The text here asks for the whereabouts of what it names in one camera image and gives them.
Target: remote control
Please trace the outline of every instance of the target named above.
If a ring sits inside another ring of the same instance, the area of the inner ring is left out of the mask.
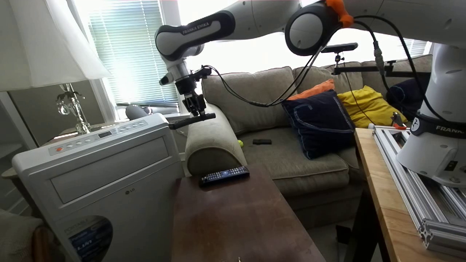
[[[249,176],[249,170],[245,166],[232,168],[225,171],[215,172],[201,177],[199,180],[199,186],[210,186],[225,181],[239,179]]]

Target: metal frame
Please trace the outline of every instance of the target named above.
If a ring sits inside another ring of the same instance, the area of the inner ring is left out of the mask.
[[[392,127],[375,126],[373,134],[425,247],[466,258],[466,227],[449,221],[419,175],[403,167],[396,159],[401,150],[398,143],[406,142],[410,135],[409,129],[401,131]],[[434,183],[436,186],[431,190],[436,190],[449,212],[466,224],[466,190]]]

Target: window frame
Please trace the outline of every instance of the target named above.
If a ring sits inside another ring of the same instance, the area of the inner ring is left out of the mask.
[[[78,9],[76,7],[75,0],[66,0],[68,3],[68,7],[74,16],[76,23],[78,24],[79,28],[81,29],[84,37],[89,41],[86,34],[86,29],[82,23],[82,19],[78,13]],[[158,0],[160,13],[162,16],[162,21],[165,25],[181,25],[181,19],[179,16],[178,10],[178,2],[177,1],[160,1]],[[89,80],[92,91],[97,100],[97,104],[99,105],[100,111],[102,113],[102,117],[106,123],[115,122],[118,120],[122,120],[118,116],[118,106],[116,105],[115,101],[113,100],[112,94],[106,90],[105,85],[103,84],[102,79],[96,80]],[[177,93],[178,96],[178,108],[180,114],[188,113],[187,109],[183,106],[182,100],[183,98],[181,95]]]

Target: yellow pillow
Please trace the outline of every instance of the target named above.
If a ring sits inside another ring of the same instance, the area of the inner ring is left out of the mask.
[[[371,87],[365,85],[362,89],[354,90],[353,94],[361,109],[374,121],[374,124],[390,125],[390,117],[393,115],[393,112],[401,115],[403,123],[408,122],[400,111],[384,100],[381,93],[376,92]],[[370,120],[359,110],[351,91],[338,94],[338,98],[342,101],[356,127],[367,128],[369,126]]]

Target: wall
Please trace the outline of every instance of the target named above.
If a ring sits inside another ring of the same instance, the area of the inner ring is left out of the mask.
[[[86,99],[78,98],[88,122],[90,124],[103,123],[104,120],[89,81],[74,83],[73,87],[75,91],[86,97]],[[65,129],[76,125],[76,118],[72,113],[67,116],[58,113],[55,100],[61,93],[63,91],[58,85],[10,92],[19,112],[40,145]]]

